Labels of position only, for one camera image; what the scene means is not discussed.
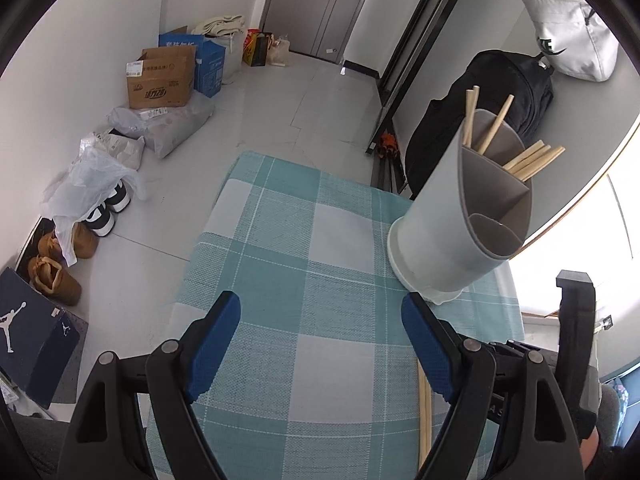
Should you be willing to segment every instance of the gray bag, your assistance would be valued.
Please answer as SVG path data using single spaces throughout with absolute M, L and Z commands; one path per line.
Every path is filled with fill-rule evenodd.
M 186 106 L 146 110 L 114 108 L 107 120 L 127 137 L 145 137 L 146 145 L 158 158 L 164 158 L 200 129 L 214 108 L 212 99 L 194 90 Z
M 540 50 L 558 72 L 606 81 L 618 58 L 618 40 L 585 0 L 522 0 Z

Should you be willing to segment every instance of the brown boot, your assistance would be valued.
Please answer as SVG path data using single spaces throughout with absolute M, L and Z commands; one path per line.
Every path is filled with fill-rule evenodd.
M 71 233 L 71 241 L 74 245 L 76 258 L 82 260 L 91 258 L 98 247 L 98 237 L 82 222 L 74 225 Z M 62 261 L 62 248 L 60 248 L 60 242 L 56 238 L 55 231 L 45 234 L 40 241 L 38 241 L 38 254 L 40 254 L 40 256 L 47 256 L 57 262 Z
M 44 296 L 68 306 L 80 301 L 82 287 L 57 261 L 48 256 L 36 256 L 29 261 L 29 277 L 33 286 Z

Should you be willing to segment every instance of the logo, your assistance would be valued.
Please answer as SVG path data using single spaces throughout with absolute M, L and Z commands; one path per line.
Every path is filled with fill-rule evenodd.
M 538 38 L 538 46 L 545 56 L 559 56 L 566 50 L 564 48 L 560 52 L 554 52 L 554 48 L 551 46 L 551 40 L 542 40 L 541 38 Z
M 4 338 L 6 339 L 6 352 L 8 354 L 14 353 L 14 350 L 11 348 L 11 335 L 9 334 L 9 327 L 14 321 L 14 317 L 16 317 L 18 313 L 26 306 L 26 302 L 23 301 L 18 310 L 11 309 L 9 312 L 4 314 L 4 316 L 0 317 L 0 328 L 4 330 Z
M 145 94 L 145 99 L 159 99 L 166 95 L 166 88 L 152 88 Z

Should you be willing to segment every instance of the blue gripper pad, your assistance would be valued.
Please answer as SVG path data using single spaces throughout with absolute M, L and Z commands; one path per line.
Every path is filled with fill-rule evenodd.
M 420 312 L 416 303 L 420 303 L 422 310 L 426 312 Z M 460 358 L 460 351 L 417 292 L 404 297 L 401 315 L 404 330 L 409 336 L 431 389 L 441 394 L 447 402 L 451 402 L 457 393 L 458 363 L 455 361 L 457 361 L 456 356 Z M 430 319 L 431 325 L 425 320 L 425 316 Z
M 203 319 L 191 323 L 180 342 L 184 393 L 191 404 L 209 391 L 240 322 L 240 298 L 226 290 Z

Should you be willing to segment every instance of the wooden chopstick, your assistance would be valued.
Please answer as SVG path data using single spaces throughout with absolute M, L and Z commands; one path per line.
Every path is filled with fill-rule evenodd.
M 466 91 L 465 129 L 462 137 L 462 145 L 468 148 L 471 147 L 471 140 L 474 136 L 474 117 L 476 114 L 476 106 L 478 106 L 479 95 L 479 86 L 474 86 L 473 90 Z
M 418 361 L 418 402 L 420 411 L 420 453 L 418 468 L 431 449 L 431 387 Z
M 529 146 L 526 150 L 524 150 L 520 155 L 512 158 L 509 162 L 507 162 L 503 168 L 507 171 L 509 171 L 511 168 L 513 168 L 516 164 L 518 164 L 519 162 L 522 162 L 525 158 L 527 158 L 529 155 L 533 155 L 537 150 L 539 150 L 540 148 L 544 148 L 545 143 L 542 140 L 539 140 L 538 142 L 532 144 L 531 146 Z
M 474 117 L 471 111 L 471 106 L 474 102 L 474 91 L 467 90 L 466 91 L 466 101 L 465 101 L 465 127 L 462 130 L 462 145 L 469 147 L 470 139 L 473 135 L 474 129 Z
M 494 140 L 495 134 L 500 129 L 502 121 L 507 116 L 507 112 L 511 107 L 511 103 L 513 103 L 513 95 L 509 94 L 507 100 L 502 105 L 500 113 L 498 113 L 498 115 L 496 116 L 494 124 L 492 124 L 492 126 L 489 128 L 489 131 L 486 133 L 484 139 L 482 139 L 478 146 L 478 149 L 476 150 L 478 153 L 480 153 L 480 155 L 484 155 L 484 152 L 489 147 L 489 144 L 491 144 L 491 141 Z
M 558 158 L 562 152 L 564 152 L 563 146 L 558 146 L 557 148 L 552 149 L 546 155 L 543 155 L 538 160 L 529 164 L 526 168 L 523 168 L 519 172 L 515 174 L 516 178 L 519 178 L 521 181 L 526 181 L 532 178 L 539 171 L 546 168 L 549 164 L 551 164 L 556 158 Z
M 518 164 L 516 164 L 513 168 L 511 168 L 509 170 L 509 172 L 511 174 L 516 174 L 518 173 L 520 170 L 523 170 L 524 168 L 526 168 L 529 164 L 532 164 L 533 162 L 535 162 L 536 160 L 538 160 L 541 156 L 545 155 L 546 152 L 548 152 L 549 150 L 551 150 L 551 146 L 546 145 L 543 146 L 542 148 L 540 148 L 539 150 L 537 150 L 535 153 L 533 153 L 532 155 L 529 155 L 527 158 L 525 158 L 524 160 L 521 160 Z

